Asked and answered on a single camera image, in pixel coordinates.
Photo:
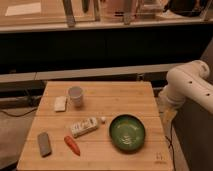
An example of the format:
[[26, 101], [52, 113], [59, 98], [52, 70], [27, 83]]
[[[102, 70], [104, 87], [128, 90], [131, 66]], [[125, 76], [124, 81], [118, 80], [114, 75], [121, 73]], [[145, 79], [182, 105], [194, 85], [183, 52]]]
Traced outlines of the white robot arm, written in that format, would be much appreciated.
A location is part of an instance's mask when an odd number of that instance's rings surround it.
[[167, 72], [167, 85], [159, 97], [169, 108], [180, 108], [190, 98], [213, 114], [213, 85], [206, 81], [209, 75], [209, 66], [202, 60], [178, 65]]

